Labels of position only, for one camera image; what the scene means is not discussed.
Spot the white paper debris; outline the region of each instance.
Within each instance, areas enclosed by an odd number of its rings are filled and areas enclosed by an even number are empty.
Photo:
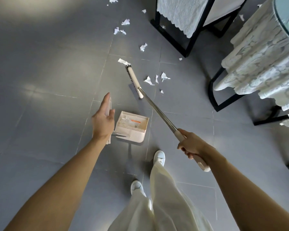
[[[243,18],[243,15],[242,15],[242,14],[239,14],[239,16],[240,16],[241,20],[244,22],[245,19]]]
[[[115,28],[114,35],[116,35],[119,31],[120,31],[120,30],[119,30],[119,27]]]
[[[165,79],[170,79],[170,78],[168,78],[168,77],[166,76],[166,74],[165,74],[164,72],[162,73],[161,78],[162,78],[162,81],[164,81]]]
[[[147,45],[147,43],[144,43],[144,45],[142,45],[142,46],[140,46],[140,50],[141,51],[145,51],[145,47],[147,47],[148,45]]]
[[[124,61],[121,58],[118,60],[118,62],[123,63],[126,66],[130,66],[131,65],[131,63],[128,63],[127,61]]]
[[[125,19],[124,22],[121,23],[121,25],[129,25],[129,19]]]
[[[151,79],[149,76],[147,77],[147,79],[144,82],[147,82],[148,84],[153,85],[153,86],[155,85],[155,84],[151,83]]]

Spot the gray tile floor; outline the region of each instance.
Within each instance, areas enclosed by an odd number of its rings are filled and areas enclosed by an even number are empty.
[[[0,18],[0,230],[89,141],[89,118],[108,91],[116,119],[122,110],[142,114],[150,117],[149,128],[143,143],[112,138],[104,148],[70,230],[107,230],[127,204],[135,178],[143,181],[150,196],[150,167],[158,149],[165,151],[165,167],[178,186],[213,228],[238,230],[212,173],[202,172],[176,150],[177,140],[161,118],[146,101],[135,99],[119,58],[133,65],[143,89],[176,126],[214,145],[289,211],[289,170],[274,142],[274,125],[252,125],[271,100],[251,94],[216,113],[206,95],[208,79],[232,50],[229,41],[243,22],[235,19],[221,39],[202,32],[190,57],[179,61],[182,56],[149,23],[155,0],[118,1],[78,0],[75,5],[70,1],[63,5],[70,7],[67,14],[47,20],[37,15],[35,22],[18,20],[21,14]],[[241,11],[245,19],[263,1],[248,0]],[[131,24],[121,26],[126,18]],[[165,19],[162,24],[180,36]],[[126,35],[114,35],[117,26]],[[144,43],[148,46],[141,52]],[[155,86],[142,82],[162,72],[171,80]],[[232,89],[219,91],[217,100],[232,93]]]

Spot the leg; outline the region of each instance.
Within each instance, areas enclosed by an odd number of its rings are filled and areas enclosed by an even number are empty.
[[[131,200],[110,225],[108,231],[153,231],[152,204],[143,191],[142,184],[131,185]]]
[[[155,223],[160,231],[204,230],[212,227],[165,170],[165,154],[157,151],[150,175]]]

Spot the white shoe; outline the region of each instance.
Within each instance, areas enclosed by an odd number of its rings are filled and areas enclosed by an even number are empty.
[[[155,164],[156,162],[159,162],[159,163],[162,164],[162,166],[164,166],[164,164],[165,164],[165,153],[163,151],[158,150],[154,154],[153,164]]]
[[[141,182],[139,182],[138,180],[135,180],[135,181],[133,181],[132,183],[131,183],[131,194],[133,194],[133,191],[134,190],[141,190],[141,193],[144,195],[144,196],[146,196],[145,195],[145,192],[144,192],[144,188],[143,188],[143,186],[142,186],[142,183]]]

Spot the trash in dustpan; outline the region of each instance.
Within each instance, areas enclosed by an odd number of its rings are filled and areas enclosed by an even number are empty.
[[[145,139],[148,122],[148,117],[122,111],[117,121],[115,131],[129,137],[116,137],[141,143]]]

